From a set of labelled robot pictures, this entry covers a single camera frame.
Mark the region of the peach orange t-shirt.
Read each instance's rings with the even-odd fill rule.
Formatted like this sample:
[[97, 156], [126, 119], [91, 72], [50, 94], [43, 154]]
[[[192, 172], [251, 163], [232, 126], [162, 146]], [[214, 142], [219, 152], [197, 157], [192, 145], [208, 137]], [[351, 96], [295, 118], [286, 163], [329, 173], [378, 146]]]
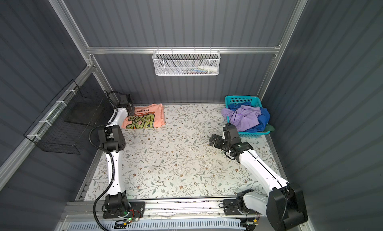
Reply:
[[165, 125], [164, 107], [162, 104], [135, 107], [134, 115], [127, 116], [122, 129], [159, 128]]

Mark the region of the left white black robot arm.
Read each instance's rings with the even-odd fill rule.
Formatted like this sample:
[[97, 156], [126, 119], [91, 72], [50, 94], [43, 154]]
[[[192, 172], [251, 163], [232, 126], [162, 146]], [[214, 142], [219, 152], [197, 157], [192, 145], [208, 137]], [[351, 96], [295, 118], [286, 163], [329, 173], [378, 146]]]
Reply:
[[122, 125], [128, 115], [134, 114], [134, 106], [129, 94], [110, 91], [107, 98], [113, 105], [113, 114], [109, 121], [97, 129], [100, 148], [105, 153], [108, 165], [108, 186], [105, 196], [104, 212], [113, 216], [123, 216], [130, 211], [130, 203], [122, 180], [122, 151], [126, 139]]

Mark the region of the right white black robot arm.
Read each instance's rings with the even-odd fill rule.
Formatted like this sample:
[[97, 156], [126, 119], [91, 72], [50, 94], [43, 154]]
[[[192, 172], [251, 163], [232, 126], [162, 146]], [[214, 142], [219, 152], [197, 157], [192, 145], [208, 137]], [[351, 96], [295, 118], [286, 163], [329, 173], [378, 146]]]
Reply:
[[225, 214], [257, 214], [267, 217], [276, 231], [287, 231], [308, 221], [303, 190], [274, 172], [248, 142], [242, 142], [237, 128], [227, 123], [223, 135], [212, 134], [209, 145], [244, 166], [260, 183], [266, 195], [253, 189], [239, 192], [235, 199], [222, 203]]

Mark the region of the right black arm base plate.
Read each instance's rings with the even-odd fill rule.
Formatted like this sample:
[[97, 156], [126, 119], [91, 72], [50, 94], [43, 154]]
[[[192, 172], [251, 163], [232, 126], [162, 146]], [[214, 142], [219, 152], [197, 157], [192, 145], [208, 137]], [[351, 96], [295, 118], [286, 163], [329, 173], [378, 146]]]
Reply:
[[249, 212], [249, 209], [245, 206], [244, 201], [241, 198], [224, 199], [223, 209], [225, 215], [227, 216], [245, 215]]

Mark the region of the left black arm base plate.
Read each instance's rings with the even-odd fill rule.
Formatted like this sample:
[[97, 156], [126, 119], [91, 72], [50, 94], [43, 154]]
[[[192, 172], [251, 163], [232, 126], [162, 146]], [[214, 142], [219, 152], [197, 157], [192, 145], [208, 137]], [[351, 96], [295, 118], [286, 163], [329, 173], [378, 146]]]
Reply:
[[105, 206], [102, 206], [102, 212], [104, 219], [134, 219], [134, 218], [142, 218], [145, 212], [145, 202], [130, 202], [129, 209], [122, 209], [118, 211], [117, 209], [108, 210]]

